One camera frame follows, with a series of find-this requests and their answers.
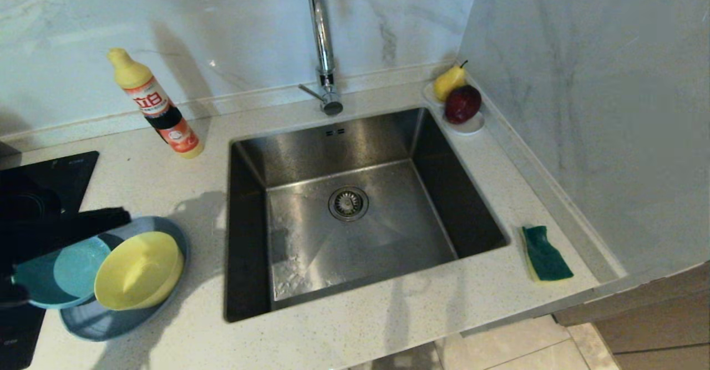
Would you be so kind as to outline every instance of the apple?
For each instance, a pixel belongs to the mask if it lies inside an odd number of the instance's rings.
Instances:
[[[481,109],[481,93],[466,85],[452,90],[446,98],[444,115],[446,120],[459,125],[474,117]]]

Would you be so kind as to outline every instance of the green sponge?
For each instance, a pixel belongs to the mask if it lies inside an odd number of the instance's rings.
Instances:
[[[560,252],[548,242],[547,227],[523,227],[523,235],[530,264],[540,281],[557,281],[575,275]]]

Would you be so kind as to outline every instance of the countertop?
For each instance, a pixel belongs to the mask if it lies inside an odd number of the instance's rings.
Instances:
[[[347,94],[328,118],[315,100],[191,121],[205,140],[193,160],[175,155],[150,128],[3,158],[0,168],[98,150],[82,210],[124,206],[133,216],[176,221],[192,246],[177,296],[134,332],[107,343],[82,341],[50,310],[31,368],[343,368],[485,325],[598,282],[554,219],[484,128],[446,133],[510,244],[425,271],[271,312],[224,320],[224,258],[229,143],[236,138],[324,125],[423,105],[423,83]],[[518,230],[544,224],[575,273],[532,281]]]

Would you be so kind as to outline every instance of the sink drain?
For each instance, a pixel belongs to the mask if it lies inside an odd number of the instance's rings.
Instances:
[[[368,204],[365,191],[354,186],[344,186],[330,196],[328,209],[335,219],[356,221],[365,215]]]

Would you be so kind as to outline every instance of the chrome faucet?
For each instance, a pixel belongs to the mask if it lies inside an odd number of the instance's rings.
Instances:
[[[328,11],[325,0],[308,0],[311,9],[311,19],[313,21],[313,36],[318,51],[319,67],[316,69],[323,94],[317,94],[308,87],[299,84],[299,89],[309,93],[320,100],[320,109],[326,115],[337,115],[343,110],[340,103],[340,95],[335,88],[334,70],[335,61],[333,57],[333,47],[330,46],[330,29],[328,26]]]

